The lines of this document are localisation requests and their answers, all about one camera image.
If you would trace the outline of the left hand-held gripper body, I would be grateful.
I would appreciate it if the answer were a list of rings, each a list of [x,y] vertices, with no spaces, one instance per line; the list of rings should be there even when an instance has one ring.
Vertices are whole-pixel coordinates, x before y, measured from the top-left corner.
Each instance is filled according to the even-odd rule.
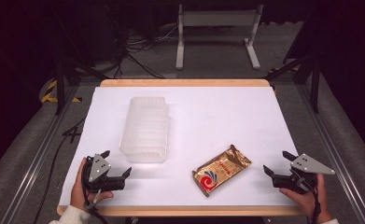
[[[83,186],[90,192],[120,190],[125,187],[121,176],[108,176],[111,165],[101,154],[88,156],[83,168]]]

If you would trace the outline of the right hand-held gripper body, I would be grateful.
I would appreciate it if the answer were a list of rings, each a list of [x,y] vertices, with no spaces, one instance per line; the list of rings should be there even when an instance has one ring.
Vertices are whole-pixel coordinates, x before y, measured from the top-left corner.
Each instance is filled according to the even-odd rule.
[[[290,189],[300,194],[312,191],[317,186],[317,175],[334,175],[335,171],[316,159],[301,154],[290,162],[290,175],[276,175],[272,178],[275,188]]]

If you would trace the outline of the translucent plastic container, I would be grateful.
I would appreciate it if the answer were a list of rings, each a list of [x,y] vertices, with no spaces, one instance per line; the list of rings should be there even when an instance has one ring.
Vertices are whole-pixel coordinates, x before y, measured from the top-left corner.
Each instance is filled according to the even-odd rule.
[[[169,107],[163,97],[134,97],[129,104],[119,149],[129,162],[163,162],[168,127]]]

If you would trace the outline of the gold snack packet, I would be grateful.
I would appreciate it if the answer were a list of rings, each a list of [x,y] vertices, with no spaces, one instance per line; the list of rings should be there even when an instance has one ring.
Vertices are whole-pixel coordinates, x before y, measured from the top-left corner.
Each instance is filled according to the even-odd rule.
[[[193,170],[192,176],[204,196],[209,197],[211,192],[251,164],[248,157],[234,145],[230,145],[224,152]]]

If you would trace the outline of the person's left hand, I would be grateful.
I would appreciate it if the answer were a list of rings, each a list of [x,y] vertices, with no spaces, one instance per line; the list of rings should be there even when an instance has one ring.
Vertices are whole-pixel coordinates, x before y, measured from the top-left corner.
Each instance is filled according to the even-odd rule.
[[[86,201],[92,202],[94,199],[96,199],[97,202],[100,202],[105,199],[113,198],[114,194],[111,191],[105,191],[101,192],[99,196],[96,196],[95,193],[88,191],[85,196],[85,194],[83,193],[83,186],[82,186],[82,172],[85,164],[86,164],[86,159],[83,158],[77,171],[76,181],[71,190],[70,204],[77,209],[88,211],[88,209],[85,207]]]

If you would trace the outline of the person's right hand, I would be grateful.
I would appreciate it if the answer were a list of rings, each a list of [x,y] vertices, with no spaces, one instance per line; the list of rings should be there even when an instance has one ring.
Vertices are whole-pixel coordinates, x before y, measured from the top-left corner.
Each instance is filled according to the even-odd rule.
[[[299,194],[284,188],[281,188],[279,191],[295,202],[307,217],[310,219],[313,218],[316,199],[312,193]],[[325,178],[322,174],[317,175],[316,193],[321,207],[321,213],[317,217],[317,224],[324,224],[325,222],[333,220],[333,217],[329,210],[328,193],[326,190]]]

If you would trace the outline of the black tripod stand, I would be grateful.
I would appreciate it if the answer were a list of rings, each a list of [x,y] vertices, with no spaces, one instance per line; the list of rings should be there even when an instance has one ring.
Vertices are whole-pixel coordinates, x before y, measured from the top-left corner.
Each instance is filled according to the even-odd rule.
[[[312,77],[310,89],[310,104],[313,110],[318,112],[318,89],[319,89],[319,57],[322,40],[315,35],[309,36],[310,32],[314,32],[317,26],[317,18],[319,17],[315,7],[310,12],[293,41],[287,56],[283,63],[284,66],[271,69],[264,77],[270,81],[276,77],[297,68],[292,80],[295,84],[302,85],[308,77]]]
[[[58,97],[56,114],[60,115],[66,108],[65,85],[74,87],[81,81],[77,68],[99,80],[106,79],[106,76],[93,68],[94,63],[84,38],[80,36],[82,32],[74,10],[70,6],[53,6],[51,10],[60,32],[56,64]]]

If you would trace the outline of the white table sheet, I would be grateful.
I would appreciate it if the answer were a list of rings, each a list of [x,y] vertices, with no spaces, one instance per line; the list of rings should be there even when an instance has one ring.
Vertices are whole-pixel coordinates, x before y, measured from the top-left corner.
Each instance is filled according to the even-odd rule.
[[[134,97],[162,97],[169,107],[166,158],[130,163],[119,149],[129,103]],[[199,166],[235,146],[251,165],[204,196],[193,180]],[[81,160],[108,151],[110,175],[130,169],[123,190],[106,206],[288,205],[263,169],[287,173],[284,151],[296,148],[272,88],[99,87],[94,91],[77,151],[63,184],[62,205]]]

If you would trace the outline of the yellow black hazard tape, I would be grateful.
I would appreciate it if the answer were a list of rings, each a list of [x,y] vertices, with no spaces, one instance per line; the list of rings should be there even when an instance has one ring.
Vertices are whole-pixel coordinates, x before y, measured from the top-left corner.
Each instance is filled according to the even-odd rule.
[[[50,103],[57,103],[58,102],[58,98],[57,97],[52,97],[52,93],[54,91],[54,89],[56,88],[57,85],[57,80],[54,78],[49,85],[46,88],[46,91],[44,92],[44,95],[41,99],[42,103],[45,102],[50,102]]]

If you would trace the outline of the white metal stand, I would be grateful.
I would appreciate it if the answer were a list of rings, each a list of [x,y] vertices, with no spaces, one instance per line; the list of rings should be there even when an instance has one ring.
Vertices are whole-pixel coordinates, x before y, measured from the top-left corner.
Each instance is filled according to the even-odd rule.
[[[178,7],[178,44],[176,50],[175,68],[181,70],[184,65],[184,28],[199,26],[247,26],[251,28],[250,37],[244,39],[246,51],[254,69],[260,69],[260,62],[254,50],[254,40],[259,28],[263,5],[250,10],[223,11],[190,11],[182,5]]]

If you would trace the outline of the aluminium floor rail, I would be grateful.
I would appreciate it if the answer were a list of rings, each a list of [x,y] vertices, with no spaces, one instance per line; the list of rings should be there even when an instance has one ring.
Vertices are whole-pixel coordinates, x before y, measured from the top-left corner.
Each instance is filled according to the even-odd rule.
[[[309,111],[310,116],[312,117],[317,130],[321,136],[321,140],[325,145],[325,152],[332,164],[336,175],[344,189],[344,193],[348,198],[348,201],[352,205],[352,208],[358,218],[359,224],[365,224],[365,202],[363,201],[360,193],[358,192],[358,188],[346,169],[346,166],[338,152],[338,149],[334,142],[332,141],[326,126],[320,117],[319,113],[316,113],[311,106],[310,96],[308,90],[303,85],[297,85],[296,89],[298,90],[304,104]]]
[[[45,161],[49,153],[49,146],[54,139],[56,131],[58,130],[66,110],[71,105],[72,100],[78,90],[78,86],[70,86],[65,91],[64,100],[65,103],[60,107],[57,115],[52,117],[49,128],[45,134],[43,141],[40,144],[40,147],[36,150],[35,156],[29,160],[29,168],[25,172],[23,179],[19,185],[16,194],[11,201],[7,211],[5,212],[1,224],[14,224],[15,219],[19,215],[22,206],[24,205],[36,179],[42,168],[42,165]]]

